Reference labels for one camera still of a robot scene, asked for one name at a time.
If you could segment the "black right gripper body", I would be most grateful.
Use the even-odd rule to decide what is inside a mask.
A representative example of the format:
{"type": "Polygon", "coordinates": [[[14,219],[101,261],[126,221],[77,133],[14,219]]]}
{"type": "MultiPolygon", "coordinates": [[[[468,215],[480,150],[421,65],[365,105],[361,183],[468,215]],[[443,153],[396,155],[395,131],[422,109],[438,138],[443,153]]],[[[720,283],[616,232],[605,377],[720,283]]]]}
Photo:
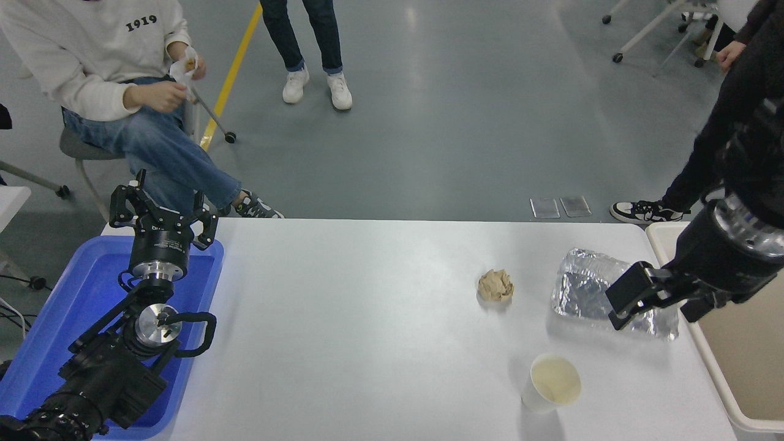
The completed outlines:
{"type": "Polygon", "coordinates": [[[706,207],[677,239],[666,291],[691,302],[744,303],[781,269],[782,228],[745,207],[706,207]]]}

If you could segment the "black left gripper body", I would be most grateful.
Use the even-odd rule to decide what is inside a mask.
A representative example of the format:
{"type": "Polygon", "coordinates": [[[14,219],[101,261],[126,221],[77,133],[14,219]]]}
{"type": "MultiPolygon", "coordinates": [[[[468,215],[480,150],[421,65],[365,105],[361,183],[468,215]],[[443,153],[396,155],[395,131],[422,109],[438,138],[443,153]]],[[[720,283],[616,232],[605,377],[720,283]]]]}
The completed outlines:
{"type": "Polygon", "coordinates": [[[188,263],[193,233],[184,217],[174,211],[146,212],[134,223],[130,263],[188,263]]]}

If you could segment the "seated person's right hand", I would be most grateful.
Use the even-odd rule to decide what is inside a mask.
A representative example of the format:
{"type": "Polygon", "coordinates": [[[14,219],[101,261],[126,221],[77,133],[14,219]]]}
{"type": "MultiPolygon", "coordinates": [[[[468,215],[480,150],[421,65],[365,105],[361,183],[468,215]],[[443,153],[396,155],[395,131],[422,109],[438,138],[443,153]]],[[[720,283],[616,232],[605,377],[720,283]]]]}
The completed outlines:
{"type": "Polygon", "coordinates": [[[137,86],[141,104],[162,113],[170,113],[180,107],[187,98],[187,87],[174,81],[160,81],[137,86]]]}

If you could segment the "standing person's hand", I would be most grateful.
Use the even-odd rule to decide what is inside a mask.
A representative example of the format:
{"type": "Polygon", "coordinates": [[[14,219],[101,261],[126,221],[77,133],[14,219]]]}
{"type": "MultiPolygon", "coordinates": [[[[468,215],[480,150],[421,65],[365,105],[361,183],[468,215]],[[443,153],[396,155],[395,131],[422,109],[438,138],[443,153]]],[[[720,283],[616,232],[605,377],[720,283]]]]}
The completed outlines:
{"type": "Polygon", "coordinates": [[[733,66],[736,59],[740,57],[747,45],[742,42],[732,41],[716,54],[716,62],[723,73],[727,73],[733,66]]]}

